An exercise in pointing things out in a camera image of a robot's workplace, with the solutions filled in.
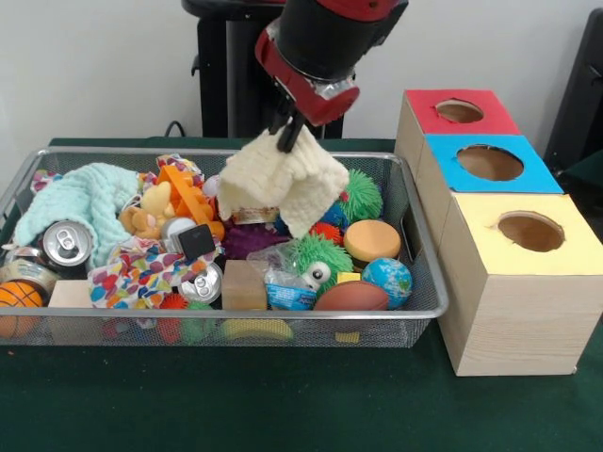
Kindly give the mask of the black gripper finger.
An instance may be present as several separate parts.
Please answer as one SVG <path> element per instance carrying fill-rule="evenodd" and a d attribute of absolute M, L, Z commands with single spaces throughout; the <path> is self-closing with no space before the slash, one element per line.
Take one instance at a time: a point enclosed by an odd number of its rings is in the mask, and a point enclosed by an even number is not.
<path fill-rule="evenodd" d="M 293 115 L 291 117 L 291 120 L 284 126 L 277 143 L 277 149 L 280 152 L 292 151 L 304 124 L 305 117 L 303 115 Z"/>
<path fill-rule="evenodd" d="M 276 135 L 284 126 L 286 126 L 291 117 L 289 106 L 279 106 L 276 108 L 273 120 L 269 126 L 269 134 Z"/>

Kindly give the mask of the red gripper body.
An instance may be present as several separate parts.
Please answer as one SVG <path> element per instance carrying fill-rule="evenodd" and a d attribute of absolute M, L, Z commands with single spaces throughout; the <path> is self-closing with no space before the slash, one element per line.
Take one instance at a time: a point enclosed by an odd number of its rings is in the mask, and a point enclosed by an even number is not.
<path fill-rule="evenodd" d="M 342 117 L 359 97 L 355 73 L 340 80 L 322 80 L 304 74 L 291 66 L 277 47 L 280 24 L 272 21 L 262 31 L 255 45 L 255 57 L 293 104 L 313 126 L 320 126 Z"/>

